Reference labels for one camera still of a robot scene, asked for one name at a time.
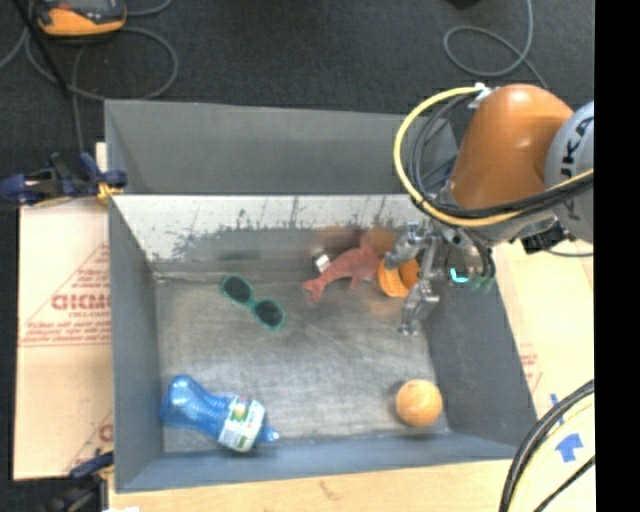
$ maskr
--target yellow cable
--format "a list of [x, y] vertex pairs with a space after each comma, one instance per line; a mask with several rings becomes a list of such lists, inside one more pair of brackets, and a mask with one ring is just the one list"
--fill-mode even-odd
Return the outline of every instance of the yellow cable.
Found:
[[526, 489], [528, 487], [527, 484], [531, 483], [533, 480], [533, 475], [535, 475], [539, 471], [539, 467], [545, 462], [550, 455], [555, 452], [557, 446], [557, 440], [564, 439], [568, 432], [576, 432], [578, 431], [579, 426], [582, 426], [588, 419], [593, 418], [595, 413], [595, 403], [594, 397], [591, 397], [589, 403], [576, 411], [574, 414], [571, 414], [571, 411], [568, 411], [564, 416], [564, 422], [562, 425], [559, 425], [557, 428], [552, 430], [547, 437], [543, 440], [541, 448], [549, 448], [546, 449], [538, 449], [531, 456], [531, 459], [527, 463], [526, 469], [523, 471], [520, 476], [519, 484], [513, 490], [513, 499], [511, 501], [511, 505], [509, 506], [508, 511], [521, 510], [522, 496], [526, 495]]
[[[503, 222], [505, 220], [509, 220], [510, 218], [521, 214], [523, 210], [508, 212], [508, 213], [500, 213], [500, 214], [491, 215], [491, 216], [483, 217], [479, 219], [467, 219], [463, 217], [456, 217], [454, 215], [449, 215], [444, 212], [441, 212], [440, 210], [436, 209], [435, 207], [433, 207], [431, 204], [427, 202], [427, 200], [422, 196], [422, 194], [418, 190], [416, 190], [416, 188], [411, 183], [411, 180], [407, 177], [407, 174], [402, 165], [402, 157], [401, 157], [400, 149], [402, 146], [402, 140], [404, 139], [407, 133], [407, 130], [409, 129], [409, 126], [411, 126], [411, 124], [416, 120], [416, 118], [420, 114], [422, 114], [422, 112], [432, 107], [436, 103], [439, 103], [448, 98], [452, 98], [454, 96], [459, 96], [462, 94], [481, 92], [485, 89], [486, 89], [485, 86], [482, 84], [478, 84], [474, 87], [458, 87], [456, 89], [449, 89], [448, 91], [444, 91], [434, 96], [431, 96], [430, 98], [427, 98], [425, 101], [420, 103], [416, 108], [414, 108], [409, 113], [409, 115], [404, 119], [404, 121], [400, 125], [400, 128], [398, 129], [398, 133], [396, 134], [396, 138], [393, 144], [393, 161], [396, 167], [396, 172], [398, 173], [400, 181], [402, 181], [402, 185], [407, 190], [407, 192], [409, 192], [409, 195], [418, 204], [418, 206], [426, 210], [431, 216], [445, 223], [453, 224], [456, 226], [469, 227], [469, 228], [490, 226], [493, 224], [497, 224], [499, 222]], [[583, 177], [586, 177], [589, 174], [593, 174], [593, 169], [589, 169], [588, 171], [585, 171], [582, 174], [574, 176], [573, 178], [567, 181], [554, 185], [553, 187], [550, 187], [548, 190], [565, 187], [568, 184], [578, 179], [581, 179]]]

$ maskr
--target cardboard sheet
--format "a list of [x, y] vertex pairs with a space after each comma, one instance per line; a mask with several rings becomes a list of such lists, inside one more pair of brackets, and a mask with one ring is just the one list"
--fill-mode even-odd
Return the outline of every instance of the cardboard sheet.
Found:
[[62, 476], [113, 441], [104, 206], [20, 213], [14, 479]]

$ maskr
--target orange device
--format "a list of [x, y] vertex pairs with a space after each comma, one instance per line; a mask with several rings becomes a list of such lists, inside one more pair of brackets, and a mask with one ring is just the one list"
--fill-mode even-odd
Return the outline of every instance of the orange device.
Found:
[[122, 0], [37, 0], [40, 28], [60, 38], [92, 37], [119, 30], [127, 9]]

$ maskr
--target white label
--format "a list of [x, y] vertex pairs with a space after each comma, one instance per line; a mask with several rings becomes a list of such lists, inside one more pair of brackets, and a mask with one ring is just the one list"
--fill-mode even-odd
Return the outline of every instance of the white label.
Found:
[[265, 409], [260, 402], [235, 397], [229, 405], [229, 416], [218, 442], [237, 452], [248, 452], [260, 432], [264, 415]]

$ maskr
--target blue clamp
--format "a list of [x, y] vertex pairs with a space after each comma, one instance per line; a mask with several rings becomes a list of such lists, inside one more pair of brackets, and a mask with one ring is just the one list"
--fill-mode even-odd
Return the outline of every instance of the blue clamp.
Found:
[[47, 165], [31, 174], [16, 174], [0, 182], [0, 193], [9, 201], [33, 206], [47, 201], [100, 197], [105, 188], [122, 192], [127, 186], [127, 173], [121, 170], [101, 171], [88, 152], [80, 154], [81, 172], [72, 172], [59, 153], [49, 157]]

